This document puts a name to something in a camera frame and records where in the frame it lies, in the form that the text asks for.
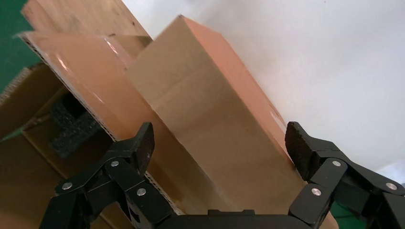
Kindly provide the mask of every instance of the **metal screw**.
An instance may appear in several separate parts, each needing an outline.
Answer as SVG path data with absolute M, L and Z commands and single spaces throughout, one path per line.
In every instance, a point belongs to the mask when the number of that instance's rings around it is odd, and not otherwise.
M 322 192 L 317 188 L 313 188 L 311 191 L 315 196 L 320 196 L 322 194 Z
M 398 188 L 396 185 L 391 184 L 391 183 L 386 183 L 385 185 L 387 185 L 387 187 L 389 187 L 392 190 L 396 190 Z
M 333 161 L 332 164 L 334 164 L 336 166 L 341 166 L 341 163 L 339 161 Z
M 67 190 L 67 189 L 70 189 L 72 186 L 73 186 L 72 183 L 67 182 L 67 183 L 64 183 L 64 185 L 62 185 L 62 189 Z
M 115 166 L 117 166 L 118 164 L 119 164 L 118 161 L 113 161 L 113 162 L 111 162 L 111 166 L 112 166 L 112 167 L 115 167 Z
M 138 189 L 138 191 L 137 191 L 138 196 L 143 196 L 145 194 L 146 194 L 146 189 L 144 189 L 144 188 Z

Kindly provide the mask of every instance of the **white background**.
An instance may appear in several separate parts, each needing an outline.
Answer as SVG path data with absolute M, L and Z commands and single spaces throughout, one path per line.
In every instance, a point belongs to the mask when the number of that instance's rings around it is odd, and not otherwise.
M 286 122 L 405 182 L 405 1 L 123 2 L 152 38 L 178 14 L 222 33 Z

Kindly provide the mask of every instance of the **cardboard flap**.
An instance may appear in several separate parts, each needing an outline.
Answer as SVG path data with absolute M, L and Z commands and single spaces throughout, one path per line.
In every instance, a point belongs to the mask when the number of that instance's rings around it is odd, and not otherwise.
M 0 228 L 37 229 L 63 179 L 22 135 L 1 142 L 0 152 Z M 91 228 L 112 227 L 99 217 Z
M 0 95 L 0 139 L 26 124 L 61 87 L 45 64 L 24 68 Z

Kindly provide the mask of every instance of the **plywood panel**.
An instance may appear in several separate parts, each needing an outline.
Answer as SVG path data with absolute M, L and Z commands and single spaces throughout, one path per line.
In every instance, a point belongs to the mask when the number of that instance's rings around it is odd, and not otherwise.
M 38 31 L 148 35 L 121 0 L 28 0 L 22 13 Z

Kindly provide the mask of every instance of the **brown cardboard box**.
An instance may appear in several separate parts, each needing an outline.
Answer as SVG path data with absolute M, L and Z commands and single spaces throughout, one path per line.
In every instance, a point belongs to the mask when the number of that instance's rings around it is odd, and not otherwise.
M 22 136 L 0 143 L 0 228 L 37 229 L 61 177 Z M 92 229 L 111 228 L 99 218 Z
M 288 212 L 304 182 L 284 122 L 220 34 L 179 16 L 128 77 L 235 209 Z
M 39 64 L 23 70 L 0 96 L 2 133 L 23 126 L 22 135 L 0 143 L 0 228 L 38 228 L 57 183 L 97 162 L 112 144 L 100 132 L 66 159 L 49 147 L 61 131 L 49 111 L 65 93 L 49 67 Z M 132 228 L 117 205 L 106 208 L 93 227 Z
M 148 172 L 176 207 L 188 214 L 235 210 L 126 77 L 125 67 L 141 50 L 134 47 L 146 46 L 148 37 L 44 32 L 22 37 L 115 140 L 133 137 L 145 121 L 153 123 L 156 144 Z

